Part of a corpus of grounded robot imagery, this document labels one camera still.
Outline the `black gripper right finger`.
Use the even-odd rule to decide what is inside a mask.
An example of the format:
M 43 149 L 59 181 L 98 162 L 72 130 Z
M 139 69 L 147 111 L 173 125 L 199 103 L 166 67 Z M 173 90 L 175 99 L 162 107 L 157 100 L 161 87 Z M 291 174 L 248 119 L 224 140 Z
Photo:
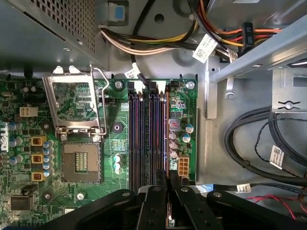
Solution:
M 184 186 L 176 170 L 169 171 L 172 206 L 178 223 L 193 230 L 305 230 L 307 224 L 228 192 L 213 190 L 206 197 Z

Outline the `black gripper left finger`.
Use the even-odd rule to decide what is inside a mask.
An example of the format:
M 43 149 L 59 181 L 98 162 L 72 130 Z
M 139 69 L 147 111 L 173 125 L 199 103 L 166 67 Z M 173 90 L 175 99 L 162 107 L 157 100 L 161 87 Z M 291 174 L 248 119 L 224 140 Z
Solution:
M 166 222 L 166 175 L 144 193 L 121 189 L 44 225 L 44 230 L 163 230 Z

